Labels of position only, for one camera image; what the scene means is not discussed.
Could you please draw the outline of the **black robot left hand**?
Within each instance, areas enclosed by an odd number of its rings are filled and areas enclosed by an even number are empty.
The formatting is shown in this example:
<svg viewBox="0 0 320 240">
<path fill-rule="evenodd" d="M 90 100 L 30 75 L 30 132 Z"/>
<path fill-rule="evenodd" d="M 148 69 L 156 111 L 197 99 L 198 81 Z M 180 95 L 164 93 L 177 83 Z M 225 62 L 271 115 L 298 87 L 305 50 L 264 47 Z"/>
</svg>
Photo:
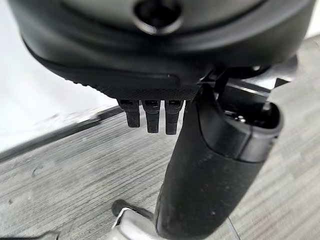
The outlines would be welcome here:
<svg viewBox="0 0 320 240">
<path fill-rule="evenodd" d="M 131 128 L 178 135 L 153 215 L 156 235 L 203 240 L 229 217 L 284 124 L 259 85 L 297 65 L 313 0 L 11 0 L 30 54 L 116 99 Z"/>
</svg>

